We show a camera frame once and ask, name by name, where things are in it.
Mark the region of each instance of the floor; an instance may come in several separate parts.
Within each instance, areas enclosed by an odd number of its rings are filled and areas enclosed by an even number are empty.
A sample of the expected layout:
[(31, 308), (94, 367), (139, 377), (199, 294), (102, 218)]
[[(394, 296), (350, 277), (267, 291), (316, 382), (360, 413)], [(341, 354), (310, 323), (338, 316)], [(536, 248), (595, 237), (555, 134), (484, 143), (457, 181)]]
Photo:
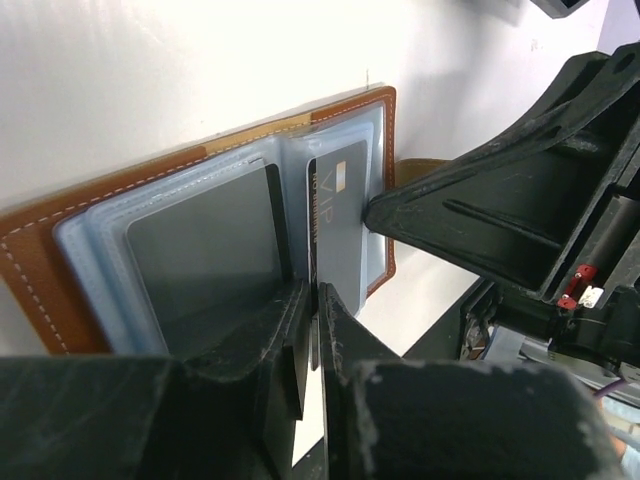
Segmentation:
[[(516, 120), (607, 0), (551, 20), (528, 0), (0, 4), (0, 209), (366, 85), (398, 90), (397, 158), (452, 159)], [(403, 354), (474, 276), (398, 246), (360, 321)], [(43, 353), (0, 281), (0, 354)], [(294, 462), (322, 436), (310, 375)]]

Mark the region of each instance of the wallet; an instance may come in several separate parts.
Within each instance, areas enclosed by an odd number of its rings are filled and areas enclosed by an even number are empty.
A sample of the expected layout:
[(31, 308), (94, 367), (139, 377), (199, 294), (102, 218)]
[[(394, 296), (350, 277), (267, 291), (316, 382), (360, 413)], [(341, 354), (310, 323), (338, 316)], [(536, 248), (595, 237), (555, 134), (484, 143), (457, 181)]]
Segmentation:
[(188, 358), (292, 279), (352, 315), (395, 273), (362, 222), (394, 186), (380, 87), (77, 185), (0, 217), (0, 270), (51, 353)]

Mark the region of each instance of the person's hand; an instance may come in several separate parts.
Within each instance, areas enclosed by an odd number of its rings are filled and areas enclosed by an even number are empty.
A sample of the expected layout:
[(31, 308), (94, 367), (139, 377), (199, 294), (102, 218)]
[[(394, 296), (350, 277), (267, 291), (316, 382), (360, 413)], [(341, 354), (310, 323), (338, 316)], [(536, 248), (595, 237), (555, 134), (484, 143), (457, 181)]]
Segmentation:
[[(604, 412), (604, 406), (602, 405), (602, 399), (598, 400), (598, 407), (600, 410)], [(625, 452), (627, 451), (627, 444), (616, 437), (613, 433), (609, 433), (609, 438), (611, 438), (611, 443), (613, 443), (613, 448), (616, 449), (616, 453), (618, 454), (618, 458), (621, 459)]]

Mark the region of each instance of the white stitching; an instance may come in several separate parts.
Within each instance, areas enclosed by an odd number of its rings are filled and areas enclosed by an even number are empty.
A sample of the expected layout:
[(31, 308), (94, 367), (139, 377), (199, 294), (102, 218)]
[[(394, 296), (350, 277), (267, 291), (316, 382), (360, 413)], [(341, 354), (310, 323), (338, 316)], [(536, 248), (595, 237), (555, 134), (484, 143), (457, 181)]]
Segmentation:
[[(381, 95), (377, 100), (383, 100), (383, 99), (385, 99), (385, 98), (391, 98), (391, 112), (390, 112), (390, 117), (389, 117), (389, 118), (390, 118), (390, 119), (391, 119), (391, 121), (393, 122), (394, 109), (395, 109), (395, 105), (393, 104), (393, 97), (392, 97), (390, 94), (385, 94), (385, 95)], [(323, 121), (325, 121), (325, 120), (328, 120), (328, 119), (330, 119), (330, 118), (333, 118), (333, 117), (336, 117), (336, 116), (342, 115), (342, 114), (344, 114), (344, 113), (347, 113), (347, 112), (350, 112), (350, 111), (353, 111), (353, 110), (357, 110), (358, 108), (363, 107), (363, 106), (365, 106), (365, 105), (369, 105), (369, 104), (371, 104), (371, 103), (372, 103), (372, 101), (371, 101), (371, 100), (369, 100), (369, 101), (365, 101), (365, 102), (361, 102), (361, 103), (358, 103), (357, 105), (353, 105), (353, 106), (351, 106), (351, 107), (348, 107), (348, 108), (342, 109), (342, 110), (340, 110), (339, 112), (332, 113), (331, 115), (326, 115), (326, 116), (324, 116), (324, 117), (322, 117), (322, 118), (318, 118), (318, 119), (316, 119), (316, 120), (312, 120), (312, 121), (311, 121), (311, 125), (316, 124), (316, 123), (323, 122)], [(144, 181), (140, 181), (140, 180), (139, 180), (139, 181), (135, 182), (135, 184), (134, 184), (134, 183), (131, 183), (131, 184), (127, 185), (127, 186), (126, 186), (126, 187), (124, 187), (124, 188), (120, 187), (120, 188), (117, 188), (117, 189), (115, 189), (114, 191), (109, 192), (109, 193), (106, 193), (106, 194), (104, 194), (104, 195), (102, 195), (102, 196), (100, 196), (100, 197), (94, 197), (94, 198), (92, 198), (91, 200), (89, 200), (89, 202), (80, 202), (80, 203), (78, 203), (77, 205), (71, 205), (71, 206), (69, 206), (69, 207), (66, 207), (64, 210), (61, 210), (61, 211), (59, 211), (59, 212), (55, 212), (55, 213), (53, 213), (53, 214), (51, 214), (51, 215), (49, 215), (49, 216), (42, 217), (42, 218), (40, 218), (40, 219), (36, 220), (35, 222), (29, 222), (29, 223), (27, 223), (27, 224), (23, 225), (22, 227), (14, 228), (13, 230), (11, 230), (9, 233), (7, 233), (6, 235), (4, 235), (4, 236), (2, 237), (2, 243), (0, 243), (0, 246), (1, 246), (1, 247), (2, 247), (2, 249), (5, 251), (5, 255), (6, 255), (6, 257), (7, 257), (7, 258), (8, 258), (8, 259), (13, 263), (14, 267), (16, 268), (16, 270), (18, 270), (18, 272), (21, 272), (21, 271), (22, 271), (22, 267), (21, 267), (21, 266), (20, 266), (20, 264), (16, 261), (16, 259), (15, 259), (14, 255), (11, 253), (11, 251), (9, 250), (9, 247), (8, 247), (8, 246), (7, 246), (7, 244), (5, 243), (5, 240), (6, 240), (6, 239), (7, 239), (7, 237), (9, 237), (10, 235), (13, 235), (13, 234), (15, 234), (15, 233), (18, 233), (18, 232), (20, 232), (21, 230), (27, 229), (27, 228), (29, 228), (29, 227), (31, 227), (31, 226), (33, 226), (33, 225), (35, 225), (35, 224), (36, 224), (36, 222), (38, 222), (38, 223), (40, 223), (40, 222), (45, 222), (45, 221), (49, 220), (50, 218), (56, 217), (56, 216), (58, 216), (58, 215), (61, 215), (61, 214), (62, 214), (62, 213), (64, 213), (64, 212), (69, 212), (69, 211), (71, 211), (71, 210), (75, 210), (76, 208), (84, 207), (84, 206), (88, 205), (89, 203), (94, 203), (94, 202), (96, 202), (96, 201), (98, 201), (98, 200), (102, 200), (102, 199), (104, 199), (104, 198), (110, 197), (111, 195), (116, 194), (116, 193), (119, 193), (119, 192), (121, 192), (121, 191), (123, 191), (123, 190), (129, 190), (129, 189), (133, 188), (133, 187), (134, 187), (134, 186), (136, 186), (136, 185), (139, 185), (139, 184), (141, 184), (141, 183), (149, 182), (149, 181), (151, 181), (151, 180), (153, 180), (153, 179), (155, 179), (155, 178), (158, 178), (158, 177), (165, 176), (165, 175), (167, 175), (167, 174), (169, 174), (169, 173), (171, 173), (171, 172), (173, 172), (173, 171), (175, 171), (175, 170), (183, 170), (183, 169), (185, 169), (185, 168), (187, 168), (187, 167), (189, 167), (189, 166), (191, 166), (191, 165), (196, 165), (196, 164), (198, 164), (198, 163), (200, 163), (200, 162), (202, 162), (202, 161), (204, 161), (204, 160), (207, 160), (208, 158), (211, 158), (211, 157), (212, 157), (212, 156), (214, 156), (214, 155), (218, 155), (218, 154), (220, 154), (220, 153), (223, 153), (223, 152), (226, 152), (226, 151), (232, 150), (232, 149), (234, 149), (234, 148), (241, 147), (241, 146), (246, 145), (246, 144), (248, 144), (248, 143), (255, 142), (256, 140), (260, 140), (261, 138), (268, 137), (268, 136), (270, 136), (270, 135), (276, 135), (276, 134), (278, 134), (278, 133), (287, 132), (287, 131), (289, 131), (289, 130), (293, 130), (293, 129), (295, 129), (295, 128), (302, 127), (302, 126), (305, 126), (305, 125), (308, 125), (308, 124), (307, 124), (306, 122), (304, 122), (304, 123), (298, 123), (298, 124), (296, 124), (296, 125), (292, 125), (292, 126), (289, 126), (289, 127), (286, 127), (286, 128), (281, 128), (281, 129), (275, 130), (275, 131), (273, 131), (273, 132), (265, 133), (265, 134), (263, 134), (263, 135), (258, 135), (258, 136), (254, 137), (254, 138), (252, 138), (252, 139), (245, 140), (245, 141), (243, 141), (243, 142), (239, 142), (239, 143), (237, 143), (237, 144), (230, 145), (230, 146), (228, 146), (228, 147), (222, 148), (222, 149), (217, 150), (217, 151), (215, 151), (215, 152), (211, 152), (211, 153), (209, 153), (209, 154), (208, 154), (206, 157), (204, 157), (204, 158), (201, 158), (201, 159), (198, 159), (198, 160), (194, 160), (194, 161), (188, 162), (188, 163), (186, 163), (186, 164), (184, 164), (184, 165), (180, 165), (180, 166), (177, 166), (177, 167), (174, 167), (174, 168), (168, 169), (168, 170), (166, 170), (166, 171), (164, 171), (164, 172), (161, 172), (161, 173), (158, 173), (158, 174), (156, 174), (156, 175), (152, 175), (152, 176), (150, 176), (150, 177), (146, 178)], [(387, 133), (387, 148), (388, 148), (387, 153), (388, 153), (388, 154), (391, 154), (391, 148), (390, 148), (390, 147), (391, 147), (391, 144), (392, 144), (392, 143), (391, 143), (391, 142), (392, 142), (392, 139), (391, 139), (391, 129), (387, 129), (387, 130), (389, 130), (389, 132)], [(392, 167), (393, 167), (393, 165), (391, 165), (391, 167), (389, 167), (389, 168), (388, 168), (388, 172), (389, 172), (389, 174), (391, 174), (391, 173), (392, 173)], [(31, 283), (29, 282), (29, 279), (28, 279), (24, 274), (20, 275), (20, 277), (22, 278), (22, 281), (23, 281), (23, 282), (24, 282), (24, 284), (26, 285), (27, 290), (28, 290), (28, 291), (29, 291), (29, 293), (31, 294), (31, 297), (33, 298), (34, 302), (38, 305), (39, 310), (42, 312), (42, 314), (43, 314), (43, 316), (44, 316), (45, 321), (47, 322), (47, 324), (48, 324), (48, 325), (49, 325), (49, 327), (51, 328), (52, 332), (54, 333), (54, 335), (55, 335), (56, 339), (58, 340), (58, 342), (60, 343), (60, 346), (62, 347), (63, 351), (65, 352), (65, 354), (69, 355), (69, 353), (70, 353), (70, 352), (69, 352), (69, 349), (67, 348), (67, 344), (62, 340), (62, 337), (61, 337), (61, 336), (60, 336), (60, 334), (58, 333), (58, 330), (57, 330), (56, 326), (53, 324), (53, 322), (52, 322), (52, 320), (51, 320), (51, 317), (50, 317), (50, 316), (49, 316), (49, 314), (46, 312), (46, 309), (44, 308), (44, 306), (42, 305), (42, 303), (40, 303), (40, 298), (39, 298), (37, 295), (35, 295), (35, 293), (34, 293), (34, 289), (33, 289), (32, 285), (31, 285)]]

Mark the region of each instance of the card chip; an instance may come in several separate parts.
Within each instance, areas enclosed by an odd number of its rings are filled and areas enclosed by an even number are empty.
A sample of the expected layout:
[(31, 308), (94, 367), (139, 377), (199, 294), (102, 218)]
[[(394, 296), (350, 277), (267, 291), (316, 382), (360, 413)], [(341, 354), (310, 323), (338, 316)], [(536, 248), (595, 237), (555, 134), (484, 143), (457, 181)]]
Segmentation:
[(347, 186), (347, 162), (340, 162), (336, 166), (336, 193), (340, 193)]

